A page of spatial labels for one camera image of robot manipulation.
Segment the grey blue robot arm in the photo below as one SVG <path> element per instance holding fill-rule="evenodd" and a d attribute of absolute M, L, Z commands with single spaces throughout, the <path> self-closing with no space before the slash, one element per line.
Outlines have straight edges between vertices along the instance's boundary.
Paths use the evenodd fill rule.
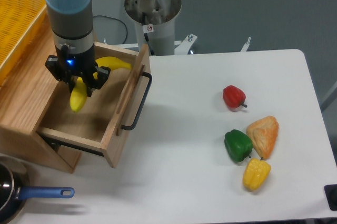
<path fill-rule="evenodd" d="M 56 55 L 46 60 L 46 68 L 54 78 L 76 88 L 75 77 L 84 83 L 84 96 L 89 97 L 107 81 L 110 70 L 95 61 L 92 0 L 45 0 L 54 37 Z M 145 30 L 145 40 L 151 53 L 172 55 L 174 33 L 165 30 L 180 11 L 180 0 L 125 0 L 130 18 L 143 26 L 152 25 L 154 31 Z"/>

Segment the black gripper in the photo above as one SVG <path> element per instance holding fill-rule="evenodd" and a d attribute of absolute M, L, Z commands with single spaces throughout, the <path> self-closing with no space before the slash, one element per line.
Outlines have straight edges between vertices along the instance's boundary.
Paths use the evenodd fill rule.
<path fill-rule="evenodd" d="M 94 90 L 101 89 L 109 78 L 111 69 L 96 65 L 94 45 L 78 54 L 71 54 L 70 49 L 63 45 L 56 49 L 56 54 L 48 56 L 45 67 L 57 81 L 67 84 L 70 93 L 75 87 L 74 76 L 82 77 L 86 82 L 88 97 Z"/>

